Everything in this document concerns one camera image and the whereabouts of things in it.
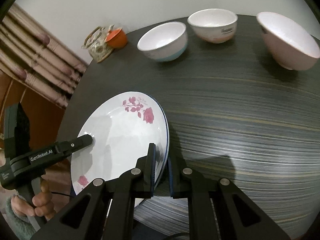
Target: pink striped curtain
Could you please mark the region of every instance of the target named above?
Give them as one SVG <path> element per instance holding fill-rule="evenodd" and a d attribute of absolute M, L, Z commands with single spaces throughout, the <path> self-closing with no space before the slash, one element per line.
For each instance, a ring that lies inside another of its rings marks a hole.
<path fill-rule="evenodd" d="M 0 24 L 0 69 L 67 107 L 87 65 L 14 4 Z"/>

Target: white plate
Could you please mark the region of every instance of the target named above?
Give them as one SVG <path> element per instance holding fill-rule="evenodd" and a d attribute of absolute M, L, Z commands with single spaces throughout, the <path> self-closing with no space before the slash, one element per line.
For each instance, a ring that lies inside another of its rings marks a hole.
<path fill-rule="evenodd" d="M 95 178 L 110 180 L 136 166 L 156 144 L 156 185 L 169 151 L 169 128 L 161 106 L 140 92 L 119 94 L 99 106 L 78 136 L 90 134 L 91 146 L 73 153 L 71 179 L 78 194 Z M 143 199 L 136 199 L 137 206 Z"/>

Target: white wall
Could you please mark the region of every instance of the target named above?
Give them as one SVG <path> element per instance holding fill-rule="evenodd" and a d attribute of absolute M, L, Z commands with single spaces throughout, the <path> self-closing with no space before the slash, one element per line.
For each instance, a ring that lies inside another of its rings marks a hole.
<path fill-rule="evenodd" d="M 224 8 L 246 15 L 277 12 L 320 39 L 320 25 L 304 0 L 17 0 L 17 3 L 88 63 L 91 57 L 81 45 L 98 25 L 116 23 L 130 32 L 205 8 Z"/>

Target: human hand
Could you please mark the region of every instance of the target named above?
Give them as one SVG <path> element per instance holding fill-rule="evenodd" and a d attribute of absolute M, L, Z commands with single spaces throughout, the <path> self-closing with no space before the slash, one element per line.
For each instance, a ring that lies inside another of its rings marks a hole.
<path fill-rule="evenodd" d="M 11 198 L 11 207 L 19 216 L 45 216 L 49 220 L 55 215 L 52 194 L 46 180 L 43 179 L 41 181 L 41 192 L 32 198 L 32 202 L 36 206 L 35 209 L 18 196 L 13 196 Z"/>

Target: round table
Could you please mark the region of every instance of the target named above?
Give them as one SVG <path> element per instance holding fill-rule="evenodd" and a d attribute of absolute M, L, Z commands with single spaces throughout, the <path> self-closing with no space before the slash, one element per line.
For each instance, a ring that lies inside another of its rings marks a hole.
<path fill-rule="evenodd" d="M 187 50 L 157 63 L 136 45 L 156 25 L 92 62 L 65 111 L 58 140 L 76 137 L 93 111 L 126 91 L 153 96 L 170 127 L 170 150 L 206 177 L 232 179 L 292 238 L 309 228 L 320 205 L 320 62 L 305 72 L 280 67 L 252 16 L 239 15 L 235 37 L 211 44 L 186 18 Z M 188 231 L 187 201 L 169 197 L 166 175 L 135 218 L 165 234 Z"/>

